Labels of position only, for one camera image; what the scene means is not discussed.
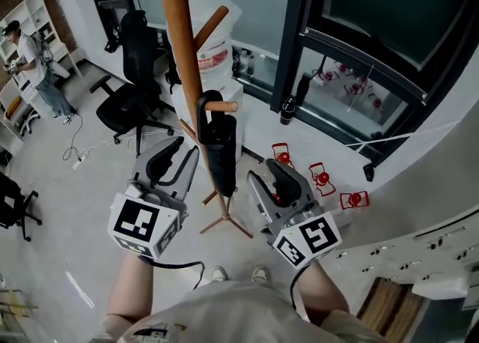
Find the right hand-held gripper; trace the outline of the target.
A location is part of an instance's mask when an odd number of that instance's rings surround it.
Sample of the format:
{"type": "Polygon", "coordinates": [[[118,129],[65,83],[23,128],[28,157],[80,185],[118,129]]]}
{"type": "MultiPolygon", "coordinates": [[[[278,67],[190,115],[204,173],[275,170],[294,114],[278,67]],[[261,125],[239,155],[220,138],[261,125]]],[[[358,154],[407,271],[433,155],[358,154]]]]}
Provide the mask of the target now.
{"type": "Polygon", "coordinates": [[[313,201],[310,185],[300,173],[274,159],[268,159],[266,166],[275,178],[273,186],[281,199],[280,206],[258,174],[249,171],[247,175],[254,203],[269,222],[261,233],[282,258],[299,270],[341,245],[340,232],[330,212],[313,201]],[[289,206],[296,202],[299,206],[307,204],[289,212],[289,206]]]}

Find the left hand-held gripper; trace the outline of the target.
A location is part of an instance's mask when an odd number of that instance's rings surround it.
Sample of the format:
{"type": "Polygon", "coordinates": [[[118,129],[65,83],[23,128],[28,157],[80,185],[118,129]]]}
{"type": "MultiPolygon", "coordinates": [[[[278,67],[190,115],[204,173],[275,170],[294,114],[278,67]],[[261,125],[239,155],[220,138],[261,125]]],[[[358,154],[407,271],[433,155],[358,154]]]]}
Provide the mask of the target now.
{"type": "Polygon", "coordinates": [[[172,166],[183,142],[182,136],[162,140],[136,158],[132,180],[111,205],[108,233],[119,247],[158,260],[182,228],[188,216],[185,198],[198,165],[199,148],[188,151],[169,182],[156,184],[172,166]]]}

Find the black umbrella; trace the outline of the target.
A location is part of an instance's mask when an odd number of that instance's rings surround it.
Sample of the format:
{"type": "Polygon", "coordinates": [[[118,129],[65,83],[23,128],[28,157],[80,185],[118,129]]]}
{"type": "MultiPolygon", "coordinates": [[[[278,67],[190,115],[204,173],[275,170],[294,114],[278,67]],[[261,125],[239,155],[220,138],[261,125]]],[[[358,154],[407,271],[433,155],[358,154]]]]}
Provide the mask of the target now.
{"type": "Polygon", "coordinates": [[[207,163],[217,192],[230,198],[236,188],[237,120],[224,112],[212,112],[207,118],[206,105],[222,102],[216,90],[205,91],[197,102],[197,137],[207,152],[207,163]]]}

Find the wooden coat rack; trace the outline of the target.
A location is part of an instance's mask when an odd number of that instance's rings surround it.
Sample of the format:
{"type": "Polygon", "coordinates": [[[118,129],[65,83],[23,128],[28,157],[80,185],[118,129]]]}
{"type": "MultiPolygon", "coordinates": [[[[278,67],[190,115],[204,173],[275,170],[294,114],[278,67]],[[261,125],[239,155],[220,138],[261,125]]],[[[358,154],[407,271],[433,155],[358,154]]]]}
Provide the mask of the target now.
{"type": "MultiPolygon", "coordinates": [[[[189,0],[163,0],[163,8],[168,23],[168,32],[177,70],[182,82],[183,94],[190,114],[190,121],[192,122],[191,124],[187,124],[181,119],[180,126],[201,149],[201,154],[213,185],[213,192],[203,200],[203,204],[206,205],[212,199],[217,198],[221,211],[220,218],[209,224],[201,230],[200,233],[204,234],[208,232],[221,222],[229,222],[246,237],[252,239],[253,235],[244,229],[230,215],[232,196],[230,198],[224,197],[217,192],[207,163],[206,148],[198,141],[197,137],[197,102],[200,96],[204,93],[198,68],[197,51],[202,47],[206,39],[209,38],[219,23],[225,18],[228,9],[225,6],[219,7],[207,20],[207,23],[198,34],[194,36],[192,33],[189,0]]],[[[229,114],[235,112],[237,109],[238,105],[234,101],[213,101],[206,105],[207,118],[209,121],[211,120],[212,112],[224,112],[225,114],[229,114]]]]}

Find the person's right forearm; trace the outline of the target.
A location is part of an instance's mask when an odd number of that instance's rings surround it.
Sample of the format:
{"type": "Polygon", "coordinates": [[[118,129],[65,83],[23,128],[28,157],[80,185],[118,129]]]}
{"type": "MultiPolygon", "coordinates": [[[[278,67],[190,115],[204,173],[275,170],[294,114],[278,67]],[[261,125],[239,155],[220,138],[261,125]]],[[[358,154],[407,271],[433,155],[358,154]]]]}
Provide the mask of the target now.
{"type": "Polygon", "coordinates": [[[306,268],[299,275],[297,285],[312,324],[320,326],[333,311],[350,312],[344,295],[319,263],[306,268]]]}

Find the person's left forearm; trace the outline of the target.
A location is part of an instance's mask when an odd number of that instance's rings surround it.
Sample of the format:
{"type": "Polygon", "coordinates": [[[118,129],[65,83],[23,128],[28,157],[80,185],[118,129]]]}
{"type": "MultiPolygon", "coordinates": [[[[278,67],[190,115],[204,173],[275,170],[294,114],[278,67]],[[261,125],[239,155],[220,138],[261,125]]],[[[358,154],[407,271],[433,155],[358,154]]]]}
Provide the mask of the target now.
{"type": "Polygon", "coordinates": [[[153,267],[127,253],[109,298],[104,327],[118,340],[132,325],[149,317],[153,308],[153,267]]]}

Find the black office chair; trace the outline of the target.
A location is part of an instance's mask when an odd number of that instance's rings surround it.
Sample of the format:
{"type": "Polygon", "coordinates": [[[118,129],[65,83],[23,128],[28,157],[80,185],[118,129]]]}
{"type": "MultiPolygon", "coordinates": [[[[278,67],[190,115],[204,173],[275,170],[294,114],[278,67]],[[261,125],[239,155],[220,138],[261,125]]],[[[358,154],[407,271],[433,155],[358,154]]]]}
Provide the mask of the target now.
{"type": "Polygon", "coordinates": [[[40,219],[28,212],[31,200],[38,196],[39,194],[33,190],[25,197],[14,180],[0,172],[0,227],[9,229],[14,225],[19,226],[23,239],[30,242],[31,238],[26,235],[25,219],[33,219],[38,225],[43,224],[40,219]]]}
{"type": "Polygon", "coordinates": [[[102,77],[89,89],[94,93],[102,89],[107,98],[97,108],[100,121],[114,131],[114,143],[119,137],[135,130],[136,154],[141,154],[141,134],[143,127],[155,127],[173,135],[171,126],[161,123],[154,115],[164,108],[159,95],[162,93],[155,80],[154,64],[165,51],[159,47],[155,28],[147,24],[146,13],[134,10],[120,21],[120,41],[123,49],[123,73],[128,82],[117,90],[112,90],[107,81],[110,75],[102,77]]]}

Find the person's right shoe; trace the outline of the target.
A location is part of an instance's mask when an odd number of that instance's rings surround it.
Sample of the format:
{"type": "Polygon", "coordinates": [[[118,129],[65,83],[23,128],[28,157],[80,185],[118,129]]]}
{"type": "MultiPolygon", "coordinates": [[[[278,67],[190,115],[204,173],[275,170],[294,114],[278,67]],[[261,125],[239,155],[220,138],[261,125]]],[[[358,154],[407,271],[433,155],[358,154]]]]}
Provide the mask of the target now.
{"type": "Polygon", "coordinates": [[[258,266],[252,272],[251,280],[253,282],[270,282],[271,281],[271,273],[269,269],[265,266],[258,266]]]}

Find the black bottle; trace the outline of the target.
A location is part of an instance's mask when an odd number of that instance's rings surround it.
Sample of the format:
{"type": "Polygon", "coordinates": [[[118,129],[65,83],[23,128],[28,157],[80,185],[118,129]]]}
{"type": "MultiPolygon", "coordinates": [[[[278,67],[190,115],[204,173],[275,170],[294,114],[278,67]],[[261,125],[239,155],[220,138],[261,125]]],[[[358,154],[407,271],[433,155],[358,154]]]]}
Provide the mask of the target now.
{"type": "Polygon", "coordinates": [[[280,123],[288,125],[296,110],[296,98],[293,95],[289,95],[281,105],[280,111],[280,123]]]}

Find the white power strip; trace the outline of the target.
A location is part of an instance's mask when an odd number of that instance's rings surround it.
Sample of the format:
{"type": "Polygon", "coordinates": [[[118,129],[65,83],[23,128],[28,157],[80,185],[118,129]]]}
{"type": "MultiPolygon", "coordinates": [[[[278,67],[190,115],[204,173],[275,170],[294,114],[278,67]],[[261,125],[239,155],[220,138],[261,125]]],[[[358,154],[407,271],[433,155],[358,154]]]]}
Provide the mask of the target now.
{"type": "Polygon", "coordinates": [[[73,170],[77,170],[88,158],[89,151],[85,150],[77,156],[77,160],[73,164],[73,170]]]}

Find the white plastic sack red label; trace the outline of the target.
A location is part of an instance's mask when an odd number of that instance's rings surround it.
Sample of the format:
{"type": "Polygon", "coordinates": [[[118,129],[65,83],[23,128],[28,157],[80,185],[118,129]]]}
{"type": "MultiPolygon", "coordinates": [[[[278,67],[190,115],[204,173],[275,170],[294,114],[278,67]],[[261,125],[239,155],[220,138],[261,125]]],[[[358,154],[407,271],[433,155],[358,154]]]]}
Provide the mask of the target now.
{"type": "Polygon", "coordinates": [[[221,90],[232,79],[233,47],[231,33],[242,14],[242,10],[231,0],[189,0],[194,36],[221,6],[225,6],[228,13],[197,51],[198,68],[204,91],[221,90]]]}

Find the person's light shirt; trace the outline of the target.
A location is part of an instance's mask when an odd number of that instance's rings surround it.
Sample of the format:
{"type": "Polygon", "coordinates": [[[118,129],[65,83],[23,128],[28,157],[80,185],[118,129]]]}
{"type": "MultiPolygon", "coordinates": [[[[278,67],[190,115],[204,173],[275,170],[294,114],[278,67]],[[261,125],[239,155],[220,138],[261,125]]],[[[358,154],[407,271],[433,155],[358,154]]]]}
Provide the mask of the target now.
{"type": "Polygon", "coordinates": [[[109,315],[88,343],[387,343],[356,317],[333,311],[316,326],[269,284],[211,282],[135,324],[109,315]]]}

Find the black stand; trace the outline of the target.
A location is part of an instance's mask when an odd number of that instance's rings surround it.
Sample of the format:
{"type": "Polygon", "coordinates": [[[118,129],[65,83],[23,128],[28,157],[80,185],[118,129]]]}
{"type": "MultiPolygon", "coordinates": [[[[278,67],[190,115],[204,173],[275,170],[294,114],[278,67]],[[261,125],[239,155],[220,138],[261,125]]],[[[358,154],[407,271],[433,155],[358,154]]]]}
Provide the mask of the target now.
{"type": "Polygon", "coordinates": [[[114,53],[120,46],[120,21],[126,13],[125,0],[102,0],[97,2],[100,21],[106,33],[105,51],[114,53]]]}

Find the wooden slatted crate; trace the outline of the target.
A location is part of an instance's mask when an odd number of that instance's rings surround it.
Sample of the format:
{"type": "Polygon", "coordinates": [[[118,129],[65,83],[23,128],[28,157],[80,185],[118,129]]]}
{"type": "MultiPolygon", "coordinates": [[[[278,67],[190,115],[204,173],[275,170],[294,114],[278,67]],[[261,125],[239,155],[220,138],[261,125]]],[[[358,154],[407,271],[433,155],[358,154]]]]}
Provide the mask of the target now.
{"type": "Polygon", "coordinates": [[[412,285],[376,277],[357,318],[388,343],[410,343],[429,302],[414,294],[412,285]]]}

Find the white cubby shelf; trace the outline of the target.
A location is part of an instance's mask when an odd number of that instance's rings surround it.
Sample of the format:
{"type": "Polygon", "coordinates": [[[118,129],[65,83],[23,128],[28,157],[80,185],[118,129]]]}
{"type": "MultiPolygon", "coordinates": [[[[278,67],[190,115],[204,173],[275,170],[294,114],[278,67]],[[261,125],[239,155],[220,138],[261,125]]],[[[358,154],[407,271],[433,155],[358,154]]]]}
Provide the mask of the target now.
{"type": "Polygon", "coordinates": [[[1,33],[12,21],[17,20],[22,33],[38,37],[51,51],[51,58],[57,63],[68,60],[66,70],[73,69],[82,78],[82,73],[76,66],[65,43],[63,43],[55,29],[44,0],[23,0],[3,19],[0,19],[0,57],[4,63],[10,63],[18,54],[16,47],[8,43],[1,33]]]}

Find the black window frame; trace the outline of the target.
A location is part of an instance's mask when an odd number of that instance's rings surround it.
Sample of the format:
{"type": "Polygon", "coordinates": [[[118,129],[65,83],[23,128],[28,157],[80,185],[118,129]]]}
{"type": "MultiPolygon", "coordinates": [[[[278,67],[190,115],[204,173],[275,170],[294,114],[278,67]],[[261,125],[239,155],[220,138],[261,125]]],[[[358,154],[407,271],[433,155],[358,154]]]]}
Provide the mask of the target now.
{"type": "MultiPolygon", "coordinates": [[[[378,183],[479,101],[479,0],[231,0],[233,76],[279,113],[341,143],[378,183]]],[[[163,0],[125,0],[168,27],[163,0]]]]}

